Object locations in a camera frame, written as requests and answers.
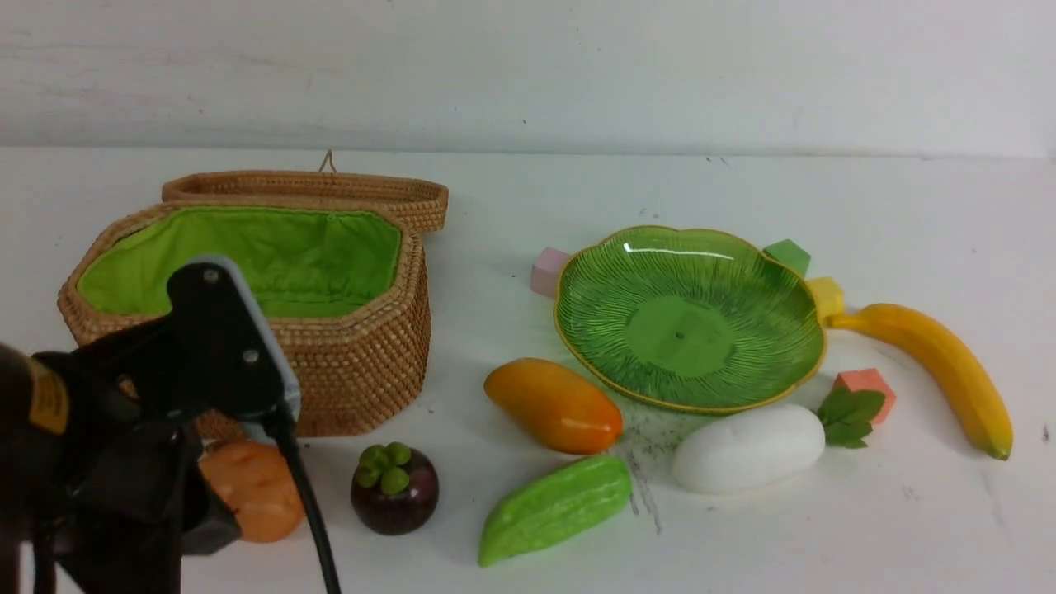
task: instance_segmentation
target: green fabric lining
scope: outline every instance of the green fabric lining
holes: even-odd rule
[[[392,286],[402,237],[373,212],[197,206],[118,241],[77,290],[110,314],[162,315],[169,276],[203,254],[242,270],[269,317],[339,317]]]

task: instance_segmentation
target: yellow cube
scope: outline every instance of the yellow cube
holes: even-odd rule
[[[844,313],[844,290],[840,289],[832,277],[812,278],[807,281],[807,286],[814,295],[814,302],[817,303],[817,317],[823,323],[829,316]]]

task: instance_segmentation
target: green plate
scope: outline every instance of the green plate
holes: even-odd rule
[[[723,414],[779,400],[827,347],[806,281],[747,241],[710,229],[640,226],[565,265],[558,334],[620,392]]]

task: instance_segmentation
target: mangosteen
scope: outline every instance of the mangosteen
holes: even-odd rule
[[[440,499],[436,468],[407,444],[373,445],[359,457],[352,481],[352,507],[372,531],[386,536],[426,524]]]

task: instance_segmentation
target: white toy vegetable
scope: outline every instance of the white toy vegetable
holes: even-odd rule
[[[869,421],[884,405],[880,392],[836,390],[815,414],[774,404],[697,429],[675,450],[672,474],[683,487],[729,494],[761,487],[813,466],[825,445],[864,447]]]

